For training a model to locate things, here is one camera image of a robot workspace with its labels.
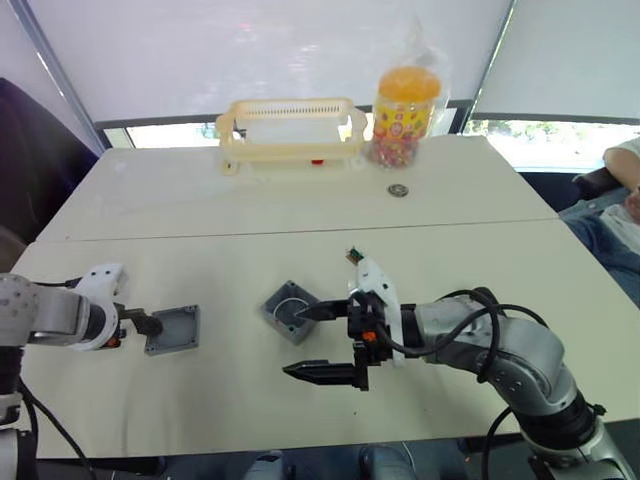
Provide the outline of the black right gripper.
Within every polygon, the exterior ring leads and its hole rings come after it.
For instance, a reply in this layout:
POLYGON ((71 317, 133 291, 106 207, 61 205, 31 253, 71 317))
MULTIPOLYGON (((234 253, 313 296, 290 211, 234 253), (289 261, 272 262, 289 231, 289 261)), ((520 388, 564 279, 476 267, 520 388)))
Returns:
POLYGON ((393 349, 379 329, 386 327, 384 303, 375 293, 354 291, 348 300, 329 300, 310 305, 297 312, 304 321, 333 321, 347 317, 347 335, 352 340, 353 362, 331 363, 328 360, 303 360, 282 368, 294 379, 318 386, 351 386, 369 390, 368 366, 378 366, 393 358, 393 349))

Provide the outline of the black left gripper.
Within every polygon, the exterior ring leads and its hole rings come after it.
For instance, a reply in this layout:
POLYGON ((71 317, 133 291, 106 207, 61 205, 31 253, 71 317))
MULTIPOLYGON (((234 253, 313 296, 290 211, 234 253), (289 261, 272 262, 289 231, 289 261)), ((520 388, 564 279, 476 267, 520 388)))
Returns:
POLYGON ((105 320, 102 329, 104 336, 103 347, 120 347, 126 338, 126 329, 122 326, 123 319, 130 320, 136 332, 147 337, 155 337, 163 332, 162 322, 148 316, 143 308, 125 309, 121 303, 114 303, 114 315, 105 320))

